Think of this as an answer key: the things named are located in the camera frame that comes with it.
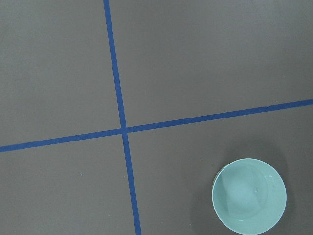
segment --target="horizontal blue line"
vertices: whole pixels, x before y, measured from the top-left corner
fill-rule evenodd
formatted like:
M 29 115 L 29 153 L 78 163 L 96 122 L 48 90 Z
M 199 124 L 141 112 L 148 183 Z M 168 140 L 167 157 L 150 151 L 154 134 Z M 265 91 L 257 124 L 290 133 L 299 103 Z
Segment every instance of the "horizontal blue line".
M 114 129 L 114 130 L 108 130 L 108 131 L 99 131 L 99 132 L 93 132 L 93 133 L 87 133 L 87 134 L 81 134 L 81 135 L 75 135 L 75 136 L 66 136 L 66 137 L 60 137 L 60 138 L 55 138 L 55 139 L 48 139 L 48 140 L 43 140 L 43 141 L 18 143 L 18 144 L 13 144 L 13 145 L 2 146 L 0 147 L 0 152 L 8 152 L 8 151 L 14 151 L 14 150 L 19 150 L 19 149 L 34 148 L 34 147 L 46 146 L 46 145 L 52 145 L 52 144 L 58 144 L 58 143 L 88 140 L 88 139 L 94 139 L 94 138 L 105 137 L 105 136 L 114 136 L 114 135 L 119 135 L 119 134 L 121 134 L 121 129 Z
M 231 112 L 220 113 L 220 114 L 205 115 L 205 116 L 193 117 L 193 118 L 190 117 L 190 118 L 184 118 L 184 119 L 178 119 L 178 120 L 172 120 L 172 121 L 164 121 L 164 122 L 145 124 L 145 125 L 140 125 L 140 126 L 133 126 L 133 127 L 128 127 L 127 132 L 131 133 L 131 132 L 138 132 L 138 131 L 153 130 L 153 129 L 164 128 L 164 127 L 185 125 L 185 124 L 190 124 L 190 123 L 195 123 L 195 122 L 238 117 L 238 116 L 244 116 L 244 115 L 250 115 L 250 114 L 277 111 L 277 110 L 282 110 L 282 109 L 290 109 L 290 108 L 296 108 L 296 107 L 301 107 L 301 106 L 306 106 L 306 105 L 313 105 L 313 99 L 307 99 L 307 100 L 284 103 L 284 104 L 275 104 L 275 105 L 252 108 L 252 109 L 243 109 L 243 110 L 231 111 Z

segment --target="round bowl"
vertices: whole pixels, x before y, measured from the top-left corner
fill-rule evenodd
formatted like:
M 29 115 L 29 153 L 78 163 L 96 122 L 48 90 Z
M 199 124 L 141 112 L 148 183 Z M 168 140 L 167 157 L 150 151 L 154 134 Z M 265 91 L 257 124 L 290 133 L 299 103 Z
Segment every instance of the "round bowl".
M 258 159 L 244 158 L 228 164 L 213 182 L 212 202 L 218 218 L 243 235 L 271 229 L 282 217 L 286 200 L 280 175 Z

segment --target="gray floor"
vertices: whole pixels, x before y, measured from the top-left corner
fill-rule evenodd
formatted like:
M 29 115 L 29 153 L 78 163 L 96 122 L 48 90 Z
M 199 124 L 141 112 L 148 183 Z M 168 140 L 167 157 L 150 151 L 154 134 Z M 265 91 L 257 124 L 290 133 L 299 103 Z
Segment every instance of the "gray floor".
M 110 1 L 128 126 L 313 99 L 313 2 Z M 0 146 L 121 127 L 101 0 L 0 2 Z M 232 235 L 211 184 L 281 174 L 313 233 L 313 106 L 129 133 L 143 235 Z M 120 135 L 0 153 L 1 235 L 134 235 Z

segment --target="light blue bowl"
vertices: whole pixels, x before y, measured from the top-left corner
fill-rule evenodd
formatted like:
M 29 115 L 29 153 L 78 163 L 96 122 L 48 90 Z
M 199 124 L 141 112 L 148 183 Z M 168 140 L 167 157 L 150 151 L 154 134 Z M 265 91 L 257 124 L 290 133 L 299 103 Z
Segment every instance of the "light blue bowl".
M 236 160 L 216 175 L 212 201 L 219 219 L 244 235 L 272 228 L 286 207 L 286 188 L 277 171 L 252 158 Z

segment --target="plastic bowl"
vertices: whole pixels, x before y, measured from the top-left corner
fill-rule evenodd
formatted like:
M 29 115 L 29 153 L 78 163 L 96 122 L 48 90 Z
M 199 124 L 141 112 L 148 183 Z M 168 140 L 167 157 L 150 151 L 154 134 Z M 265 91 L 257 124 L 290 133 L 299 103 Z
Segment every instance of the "plastic bowl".
M 245 158 L 228 164 L 213 182 L 212 201 L 218 218 L 243 235 L 271 229 L 282 217 L 286 200 L 280 175 L 258 159 Z

